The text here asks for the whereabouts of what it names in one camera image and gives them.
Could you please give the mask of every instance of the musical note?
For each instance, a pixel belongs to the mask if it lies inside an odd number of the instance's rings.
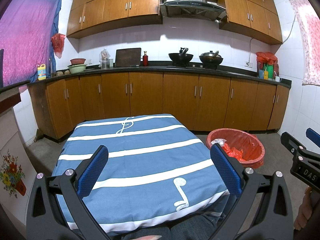
[[[184,178],[175,178],[173,180],[173,183],[175,184],[177,190],[179,191],[181,197],[183,198],[183,200],[179,200],[177,202],[174,203],[174,206],[177,207],[177,211],[183,209],[183,208],[187,208],[189,206],[189,201],[188,198],[186,196],[186,194],[183,192],[182,190],[182,186],[184,186],[187,181]]]
[[[122,128],[121,128],[119,131],[117,131],[116,134],[117,134],[117,133],[122,133],[122,131],[123,131],[124,129],[128,129],[128,128],[130,128],[131,126],[133,126],[133,121],[129,121],[128,118],[134,118],[134,116],[132,116],[132,117],[127,117],[127,118],[122,122]]]

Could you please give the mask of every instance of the red basket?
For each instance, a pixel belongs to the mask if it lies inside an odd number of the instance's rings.
[[[71,65],[79,65],[79,64],[84,64],[85,58],[74,58],[71,61]]]
[[[235,147],[239,151],[243,150],[244,154],[242,158],[245,161],[240,161],[242,166],[256,169],[263,165],[265,150],[255,135],[236,129],[221,128],[209,133],[207,136],[207,147],[210,149],[212,146],[211,142],[218,138],[227,140],[226,143],[230,148]]]

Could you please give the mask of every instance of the yellow detergent bottle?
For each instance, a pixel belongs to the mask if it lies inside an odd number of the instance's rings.
[[[38,65],[37,70],[38,70],[38,80],[45,79],[46,78],[45,64],[41,64],[41,66]]]

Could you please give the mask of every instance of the silver bolt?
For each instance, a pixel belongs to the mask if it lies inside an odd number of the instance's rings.
[[[42,177],[43,177],[43,173],[38,173],[37,174],[37,179],[42,179]]]
[[[71,176],[73,174],[73,169],[66,170],[65,174]]]
[[[245,168],[245,172],[248,174],[252,174],[253,173],[253,169],[252,168]]]
[[[283,176],[281,171],[276,171],[276,175],[277,177],[280,177],[280,178]]]

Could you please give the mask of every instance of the red bottle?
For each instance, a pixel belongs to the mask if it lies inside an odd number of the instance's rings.
[[[147,56],[147,52],[144,52],[144,55],[142,56],[142,65],[144,67],[148,66],[148,56]]]

